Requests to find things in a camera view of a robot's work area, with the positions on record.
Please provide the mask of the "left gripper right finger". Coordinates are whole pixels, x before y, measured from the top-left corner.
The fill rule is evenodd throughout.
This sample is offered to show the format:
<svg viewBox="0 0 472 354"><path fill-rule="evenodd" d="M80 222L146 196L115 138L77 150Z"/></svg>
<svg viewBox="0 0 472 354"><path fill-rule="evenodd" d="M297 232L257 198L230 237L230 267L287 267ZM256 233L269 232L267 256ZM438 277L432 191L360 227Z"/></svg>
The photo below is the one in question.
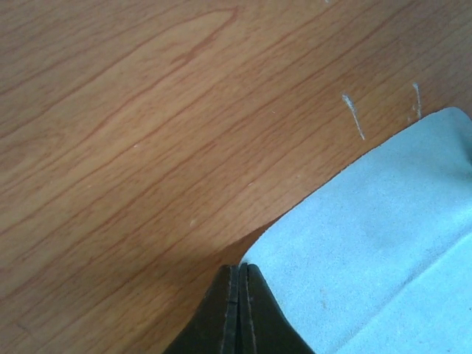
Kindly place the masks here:
<svg viewBox="0 0 472 354"><path fill-rule="evenodd" d="M255 264L240 266L238 300L237 353L313 352L285 318Z"/></svg>

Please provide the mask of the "light blue cleaning cloth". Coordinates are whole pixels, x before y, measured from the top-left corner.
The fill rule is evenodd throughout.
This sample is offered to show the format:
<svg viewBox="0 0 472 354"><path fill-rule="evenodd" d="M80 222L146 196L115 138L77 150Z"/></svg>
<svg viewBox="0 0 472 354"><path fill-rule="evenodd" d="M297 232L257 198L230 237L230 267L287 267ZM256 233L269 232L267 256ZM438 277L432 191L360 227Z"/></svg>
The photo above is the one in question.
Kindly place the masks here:
<svg viewBox="0 0 472 354"><path fill-rule="evenodd" d="M316 353L471 351L471 119L430 114L246 252Z"/></svg>

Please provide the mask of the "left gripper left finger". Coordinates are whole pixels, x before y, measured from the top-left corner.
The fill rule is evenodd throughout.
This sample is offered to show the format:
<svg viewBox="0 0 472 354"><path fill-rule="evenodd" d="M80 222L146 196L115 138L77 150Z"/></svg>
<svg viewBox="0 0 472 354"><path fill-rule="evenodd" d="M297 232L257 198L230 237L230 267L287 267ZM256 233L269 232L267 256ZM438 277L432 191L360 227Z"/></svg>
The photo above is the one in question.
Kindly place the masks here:
<svg viewBox="0 0 472 354"><path fill-rule="evenodd" d="M166 348L166 353L235 353L239 268L219 268L194 315Z"/></svg>

